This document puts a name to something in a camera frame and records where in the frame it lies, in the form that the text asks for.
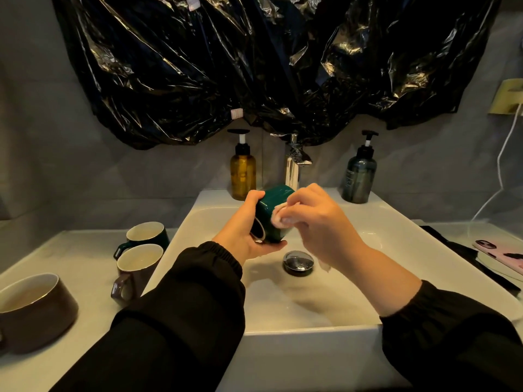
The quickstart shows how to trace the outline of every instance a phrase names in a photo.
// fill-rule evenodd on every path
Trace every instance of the dark green mug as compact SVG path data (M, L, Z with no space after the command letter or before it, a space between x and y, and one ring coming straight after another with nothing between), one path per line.
M138 224L127 231L126 237L127 242L118 246L116 252L114 252L113 257L115 260L118 260L125 250L134 248L141 244L157 244L165 251L170 243L164 225L159 222Z
M262 242L278 243L292 228L276 228L270 219L272 211L280 204L287 201L289 195L294 192L287 185L278 185L265 191L265 196L256 204L256 217L251 228L251 235Z

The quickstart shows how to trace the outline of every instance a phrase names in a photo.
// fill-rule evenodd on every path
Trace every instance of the pink phone case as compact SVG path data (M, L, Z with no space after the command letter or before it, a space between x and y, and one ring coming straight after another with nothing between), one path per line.
M523 254L520 251L485 239L477 240L473 245L476 249L523 275Z

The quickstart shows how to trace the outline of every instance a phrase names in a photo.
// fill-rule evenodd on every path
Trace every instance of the left hand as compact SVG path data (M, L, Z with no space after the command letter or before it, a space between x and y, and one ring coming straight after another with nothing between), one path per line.
M287 245L287 241L284 240L280 243L259 243L255 242L251 236L256 204L264 195L265 191L249 191L244 204L212 239L213 242L219 243L227 249L242 267L247 259L268 255Z

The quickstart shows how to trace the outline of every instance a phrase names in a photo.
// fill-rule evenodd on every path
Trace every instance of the white ceramic sink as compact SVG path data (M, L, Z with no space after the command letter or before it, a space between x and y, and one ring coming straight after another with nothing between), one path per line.
M472 297L512 321L523 317L518 300L376 195L371 194L369 203L356 205L343 201L336 189L327 192L368 245L418 277ZM210 240L240 204L225 190L202 191L145 292L158 284L182 250ZM405 385L383 356L380 319L362 293L336 270L322 270L316 259L307 277L285 273L284 254L304 250L297 231L286 240L284 250L245 264L245 336L219 390Z

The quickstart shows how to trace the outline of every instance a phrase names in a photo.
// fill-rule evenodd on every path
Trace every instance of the brown bowl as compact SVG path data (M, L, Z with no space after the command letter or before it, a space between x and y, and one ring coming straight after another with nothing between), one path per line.
M33 275L0 290L0 345L27 353L56 340L75 322L78 303L56 274Z

